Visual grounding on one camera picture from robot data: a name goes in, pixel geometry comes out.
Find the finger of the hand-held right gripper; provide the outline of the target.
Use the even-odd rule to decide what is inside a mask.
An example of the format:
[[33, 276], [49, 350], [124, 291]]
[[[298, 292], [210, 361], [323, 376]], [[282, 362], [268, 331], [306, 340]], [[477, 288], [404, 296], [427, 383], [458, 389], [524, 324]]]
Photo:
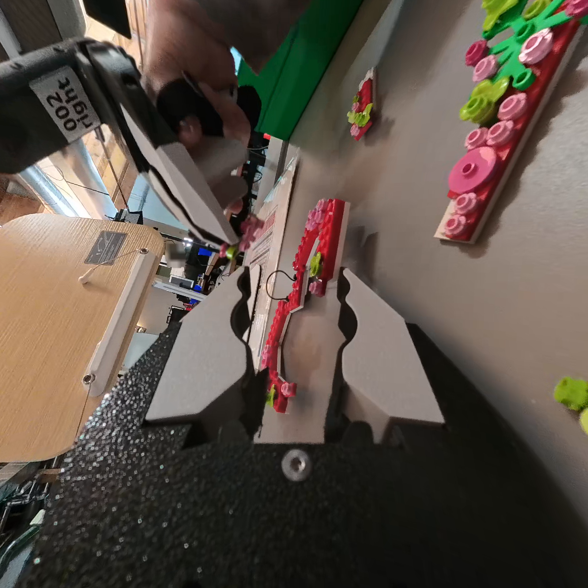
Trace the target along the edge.
[[156, 170], [165, 182], [169, 202], [182, 224], [205, 242], [236, 245], [238, 235], [183, 145], [177, 142], [160, 145], [156, 155]]
[[[158, 163], [158, 158], [156, 155], [156, 148], [160, 145], [156, 145], [155, 141], [148, 137], [146, 132], [141, 129], [141, 127], [136, 123], [134, 118], [129, 114], [129, 112], [124, 107], [122, 107], [122, 115], [123, 115], [123, 118], [124, 118], [124, 121], [126, 124], [126, 128], [128, 129], [128, 133], [126, 135], [128, 138], [128, 145], [129, 146], [133, 145], [133, 146], [137, 147], [139, 156], [141, 158], [143, 158], [143, 163], [145, 165], [145, 171], [141, 172], [142, 176], [145, 177], [145, 180], [148, 182], [151, 190], [153, 190], [154, 193], [157, 195], [157, 198], [162, 203], [162, 205], [165, 206], [165, 208], [168, 210], [168, 212], [186, 230], [188, 230], [190, 232], [190, 229], [188, 227], [186, 227], [184, 224], [182, 224], [182, 221], [180, 219], [178, 219], [178, 217], [174, 213], [173, 204], [170, 204], [169, 199], [168, 199], [168, 190], [166, 188], [165, 182], [164, 182], [164, 180], [162, 180], [160, 178], [160, 176], [156, 170], [156, 165]], [[201, 241], [209, 244], [210, 246], [215, 246], [217, 248], [220, 248], [220, 246], [221, 246], [216, 243], [208, 243], [203, 240], [201, 240]]]

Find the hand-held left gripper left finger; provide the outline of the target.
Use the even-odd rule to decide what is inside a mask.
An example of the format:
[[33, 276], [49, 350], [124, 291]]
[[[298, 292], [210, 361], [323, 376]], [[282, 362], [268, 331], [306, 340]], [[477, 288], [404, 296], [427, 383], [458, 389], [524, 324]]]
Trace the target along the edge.
[[269, 380], [245, 340], [258, 283], [259, 271], [242, 267], [182, 319], [145, 424], [189, 424], [193, 443], [253, 441]]

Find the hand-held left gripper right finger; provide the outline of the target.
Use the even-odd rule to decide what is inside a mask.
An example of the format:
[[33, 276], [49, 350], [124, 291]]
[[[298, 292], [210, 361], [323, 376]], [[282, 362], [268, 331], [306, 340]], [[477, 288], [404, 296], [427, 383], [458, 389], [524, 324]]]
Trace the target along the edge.
[[406, 321], [350, 269], [337, 279], [340, 304], [325, 443], [387, 442], [397, 424], [442, 427], [445, 418]]

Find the pink lego flower stem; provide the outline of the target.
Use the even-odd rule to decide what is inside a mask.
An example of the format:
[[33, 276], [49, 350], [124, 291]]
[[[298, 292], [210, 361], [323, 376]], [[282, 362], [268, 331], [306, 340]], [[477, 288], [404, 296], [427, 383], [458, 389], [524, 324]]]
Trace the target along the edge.
[[224, 243], [219, 251], [219, 257], [221, 259], [226, 258], [232, 260], [240, 253], [246, 253], [252, 244], [263, 234], [264, 226], [264, 220], [250, 213], [240, 225], [242, 235], [239, 243], [231, 246]]

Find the short red flowered lego arc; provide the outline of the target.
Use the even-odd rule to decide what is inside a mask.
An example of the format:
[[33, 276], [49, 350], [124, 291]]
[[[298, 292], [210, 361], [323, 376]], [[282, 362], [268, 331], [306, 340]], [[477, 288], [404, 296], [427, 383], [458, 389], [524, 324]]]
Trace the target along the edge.
[[272, 407], [276, 413], [286, 414], [288, 403], [298, 392], [298, 384], [283, 380], [280, 377], [270, 378], [266, 391], [266, 405]]

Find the red lego arc with string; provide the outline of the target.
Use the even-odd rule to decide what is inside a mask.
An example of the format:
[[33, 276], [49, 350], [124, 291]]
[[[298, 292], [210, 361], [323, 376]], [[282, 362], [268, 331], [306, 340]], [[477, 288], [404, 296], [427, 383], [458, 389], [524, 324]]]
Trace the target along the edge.
[[320, 200], [309, 212], [292, 263], [292, 288], [277, 303], [259, 368], [268, 370], [268, 385], [274, 386], [276, 392], [281, 393], [286, 385], [287, 398], [295, 395], [296, 386], [281, 375], [279, 364], [290, 317], [303, 308], [307, 295], [324, 296], [327, 284], [338, 274], [348, 217], [349, 203], [340, 199]]

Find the lime double flower lego piece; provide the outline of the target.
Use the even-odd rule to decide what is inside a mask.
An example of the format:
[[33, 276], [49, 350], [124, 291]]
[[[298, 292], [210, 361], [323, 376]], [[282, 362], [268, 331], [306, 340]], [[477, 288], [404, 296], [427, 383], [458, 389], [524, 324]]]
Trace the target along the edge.
[[555, 386], [554, 398], [578, 414], [580, 426], [587, 434], [587, 381], [570, 377], [562, 378]]

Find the bent flowered lego strip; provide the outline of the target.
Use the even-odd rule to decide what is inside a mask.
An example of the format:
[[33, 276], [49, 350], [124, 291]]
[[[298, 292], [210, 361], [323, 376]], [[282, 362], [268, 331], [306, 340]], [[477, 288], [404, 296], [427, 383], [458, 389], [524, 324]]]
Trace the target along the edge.
[[370, 68], [358, 85], [347, 113], [350, 136], [356, 142], [367, 134], [376, 119], [376, 82], [377, 70]]

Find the long flowered lego strip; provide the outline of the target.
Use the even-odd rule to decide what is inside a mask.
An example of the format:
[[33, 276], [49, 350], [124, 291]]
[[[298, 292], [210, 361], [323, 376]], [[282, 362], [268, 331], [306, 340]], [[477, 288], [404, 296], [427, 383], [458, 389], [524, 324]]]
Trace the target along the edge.
[[435, 238], [475, 244], [587, 28], [587, 1], [483, 1], [467, 49], [474, 87], [459, 116], [476, 124], [448, 175]]

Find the person's right hand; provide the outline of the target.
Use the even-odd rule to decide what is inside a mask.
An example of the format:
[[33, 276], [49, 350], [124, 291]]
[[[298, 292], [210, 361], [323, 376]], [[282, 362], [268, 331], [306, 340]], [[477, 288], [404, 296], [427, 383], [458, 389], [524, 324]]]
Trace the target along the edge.
[[187, 77], [219, 114], [225, 138], [247, 147], [251, 125], [229, 96], [238, 80], [222, 28], [196, 1], [150, 1], [146, 24], [143, 87], [152, 102], [165, 85]]

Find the printed instruction sheet in sleeve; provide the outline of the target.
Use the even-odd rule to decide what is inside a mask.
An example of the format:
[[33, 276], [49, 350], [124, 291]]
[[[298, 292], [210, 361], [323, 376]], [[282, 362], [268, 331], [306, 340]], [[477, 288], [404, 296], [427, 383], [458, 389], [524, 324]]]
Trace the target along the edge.
[[271, 299], [266, 292], [266, 280], [277, 269], [286, 220], [289, 212], [290, 195], [296, 178], [299, 152], [290, 159], [282, 175], [266, 196], [258, 217], [264, 221], [261, 236], [257, 238], [245, 256], [245, 263], [250, 266], [251, 273], [259, 270], [259, 279], [252, 278], [252, 286], [256, 285], [254, 306], [251, 310], [252, 326], [247, 342], [254, 356], [259, 357], [264, 341], [264, 333], [268, 321]]

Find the black hanging panel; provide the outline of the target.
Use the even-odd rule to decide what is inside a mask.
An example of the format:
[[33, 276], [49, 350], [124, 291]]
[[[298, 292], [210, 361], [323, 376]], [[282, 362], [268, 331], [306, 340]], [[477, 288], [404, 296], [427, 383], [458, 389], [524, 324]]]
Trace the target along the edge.
[[132, 39], [126, 1], [82, 1], [86, 14], [127, 39]]

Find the green plastic box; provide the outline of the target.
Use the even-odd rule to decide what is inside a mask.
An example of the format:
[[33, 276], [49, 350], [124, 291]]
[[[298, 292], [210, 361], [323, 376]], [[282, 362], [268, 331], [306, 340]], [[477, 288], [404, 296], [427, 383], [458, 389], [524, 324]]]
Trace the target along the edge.
[[259, 74], [241, 61], [239, 85], [253, 86], [262, 107], [255, 131], [287, 141], [363, 1], [311, 1]]

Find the light wooden board with label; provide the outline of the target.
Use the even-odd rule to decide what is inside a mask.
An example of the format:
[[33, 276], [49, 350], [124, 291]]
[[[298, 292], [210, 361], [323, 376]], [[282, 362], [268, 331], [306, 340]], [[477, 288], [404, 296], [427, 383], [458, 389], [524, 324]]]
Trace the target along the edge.
[[1, 462], [71, 448], [114, 385], [163, 253], [139, 224], [45, 213], [1, 228]]

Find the silver ventilation duct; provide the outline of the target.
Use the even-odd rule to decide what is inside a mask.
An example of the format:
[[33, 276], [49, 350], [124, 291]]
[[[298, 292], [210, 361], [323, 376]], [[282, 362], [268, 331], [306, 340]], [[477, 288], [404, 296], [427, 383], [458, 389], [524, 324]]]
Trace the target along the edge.
[[49, 212], [99, 220], [118, 213], [83, 139], [25, 168], [16, 178]]

